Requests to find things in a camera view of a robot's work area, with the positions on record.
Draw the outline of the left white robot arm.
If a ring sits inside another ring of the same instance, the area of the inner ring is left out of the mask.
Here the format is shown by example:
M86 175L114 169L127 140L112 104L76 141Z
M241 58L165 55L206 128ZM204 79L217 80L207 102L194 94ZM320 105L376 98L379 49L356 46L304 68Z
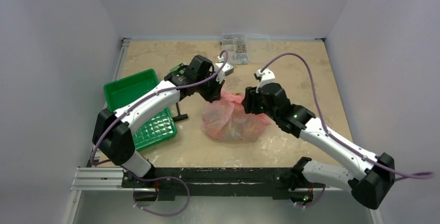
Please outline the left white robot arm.
M155 180L153 165L136 151L133 134L160 111L194 93L210 103L219 100L228 69L226 51L220 53L217 63L196 55L139 99L114 111L101 110L92 136L91 158L99 150L110 162L133 173L141 187L149 187Z

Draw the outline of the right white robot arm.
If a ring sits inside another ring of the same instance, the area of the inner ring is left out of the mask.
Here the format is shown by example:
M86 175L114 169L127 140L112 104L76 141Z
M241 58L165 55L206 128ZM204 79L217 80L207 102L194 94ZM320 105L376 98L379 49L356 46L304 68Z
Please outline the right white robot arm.
M378 209L394 185L392 156L385 152L377 155L332 132L312 111L292 104L278 83L269 83L261 89L247 87L242 106L247 114L267 115L280 130L311 143L341 165L301 158L291 172L294 184L321 183L346 190L369 209Z

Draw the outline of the pink plastic bag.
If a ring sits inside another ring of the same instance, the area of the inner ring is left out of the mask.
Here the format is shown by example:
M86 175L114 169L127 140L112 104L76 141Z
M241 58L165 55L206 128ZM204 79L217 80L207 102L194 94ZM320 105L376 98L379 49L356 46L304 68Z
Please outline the pink plastic bag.
M265 114L247 114L242 106L243 94L221 90L221 99L207 103L202 111L202 131L220 141L252 142L271 125Z

